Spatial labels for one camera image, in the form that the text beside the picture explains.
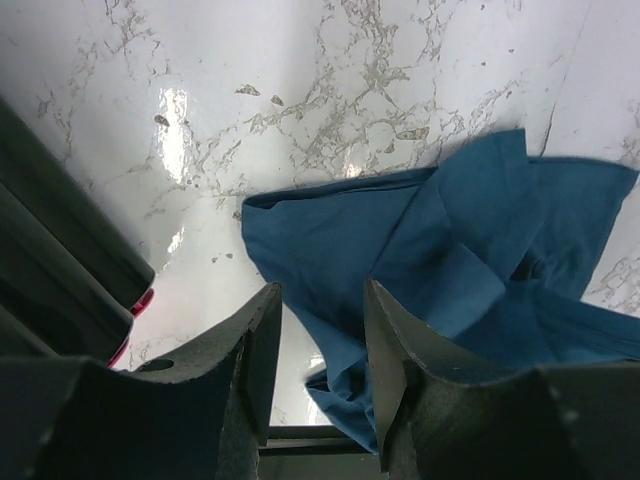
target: marble floor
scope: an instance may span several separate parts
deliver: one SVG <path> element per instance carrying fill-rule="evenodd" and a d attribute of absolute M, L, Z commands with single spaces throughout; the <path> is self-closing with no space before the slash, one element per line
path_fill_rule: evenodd
<path fill-rule="evenodd" d="M 640 167 L 635 0 L 22 0 L 0 4 L 0 94 L 158 272 L 120 367 L 263 284 L 240 204 L 446 159 L 523 126 L 529 150 Z M 640 190 L 585 296 L 640 316 Z M 287 312 L 272 424 L 326 419 Z"/>

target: blue cloth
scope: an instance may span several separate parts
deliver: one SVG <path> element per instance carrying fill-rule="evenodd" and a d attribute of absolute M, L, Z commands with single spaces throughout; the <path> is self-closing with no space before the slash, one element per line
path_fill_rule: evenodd
<path fill-rule="evenodd" d="M 523 130 L 480 138 L 440 168 L 248 198 L 242 234 L 322 351 L 307 388 L 376 451 L 364 281 L 501 365 L 640 357 L 640 322 L 579 302 L 637 172 L 528 158 Z"/>

